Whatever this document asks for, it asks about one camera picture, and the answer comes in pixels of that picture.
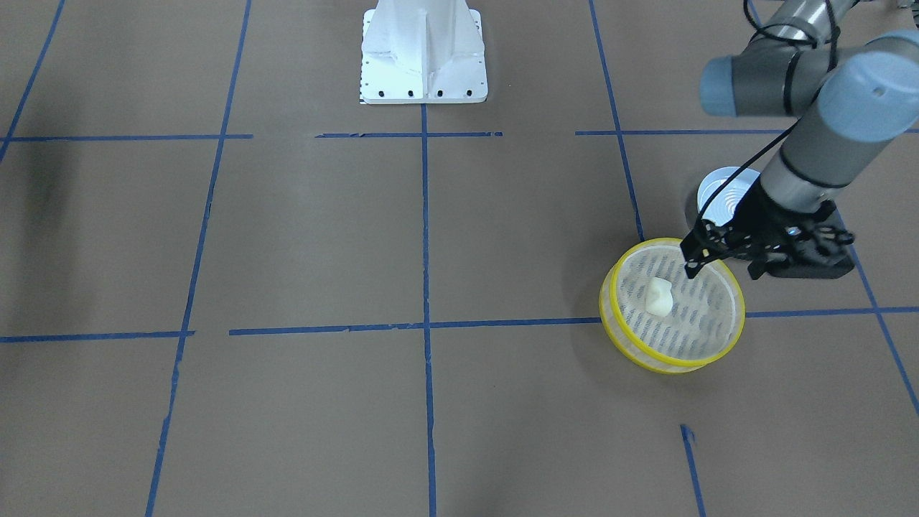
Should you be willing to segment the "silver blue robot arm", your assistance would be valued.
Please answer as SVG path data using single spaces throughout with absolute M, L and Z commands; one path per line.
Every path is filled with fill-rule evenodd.
M 728 222 L 699 208 L 681 242 L 685 271 L 739 259 L 752 279 L 838 279 L 854 269 L 854 236 L 836 197 L 917 121 L 917 30 L 840 49 L 852 1 L 785 1 L 738 55 L 703 69 L 700 104 L 712 116 L 788 116 L 777 154 Z

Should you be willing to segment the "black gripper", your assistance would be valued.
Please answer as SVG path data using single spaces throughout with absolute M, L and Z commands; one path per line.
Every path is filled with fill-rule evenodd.
M 790 250 L 798 238 L 788 232 L 791 227 L 802 230 L 810 213 L 785 209 L 772 200 L 755 180 L 740 200 L 732 219 L 725 225 L 698 218 L 680 242 L 685 259 L 687 279 L 695 279 L 703 268 L 716 261 L 739 259 L 745 254 L 761 254 L 772 250 Z

